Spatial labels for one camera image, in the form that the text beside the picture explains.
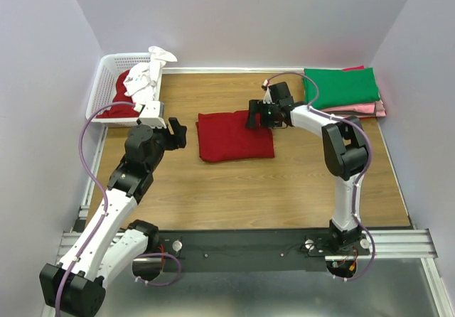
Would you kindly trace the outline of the dark red t-shirt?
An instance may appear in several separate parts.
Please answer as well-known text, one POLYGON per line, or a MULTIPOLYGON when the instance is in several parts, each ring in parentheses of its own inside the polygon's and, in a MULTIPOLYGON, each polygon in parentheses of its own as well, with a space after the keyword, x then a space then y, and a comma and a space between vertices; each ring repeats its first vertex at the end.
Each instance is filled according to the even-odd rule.
POLYGON ((248 112, 199 114, 196 122, 201 160, 208 163, 274 157, 273 135, 266 127, 248 129, 248 112))

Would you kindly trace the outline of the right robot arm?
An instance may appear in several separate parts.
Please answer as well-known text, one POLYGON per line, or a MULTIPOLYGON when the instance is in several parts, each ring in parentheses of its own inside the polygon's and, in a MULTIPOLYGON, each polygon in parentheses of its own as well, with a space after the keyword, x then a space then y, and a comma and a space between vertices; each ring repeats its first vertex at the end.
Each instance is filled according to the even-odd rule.
POLYGON ((342 118, 296 102, 286 82, 262 85, 262 100, 250 100, 245 127, 297 127, 322 140, 326 168, 335 178, 335 210, 329 221, 327 245, 343 254, 361 238, 360 191, 371 163, 371 145, 359 118, 342 118))

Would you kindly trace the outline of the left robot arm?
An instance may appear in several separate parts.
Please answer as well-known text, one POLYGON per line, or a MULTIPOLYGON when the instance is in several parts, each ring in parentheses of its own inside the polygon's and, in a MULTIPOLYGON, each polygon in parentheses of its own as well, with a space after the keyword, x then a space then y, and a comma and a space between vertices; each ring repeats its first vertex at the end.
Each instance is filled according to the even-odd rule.
POLYGON ((162 128, 141 122, 129 130, 125 154, 89 225, 56 265, 46 264, 39 274, 45 304, 56 316, 95 316, 107 287, 136 258, 156 258, 159 266, 170 259, 181 273, 180 261, 164 251, 157 226, 137 220, 118 242, 114 237, 153 183, 165 151, 186 146, 186 132, 175 117, 162 128))

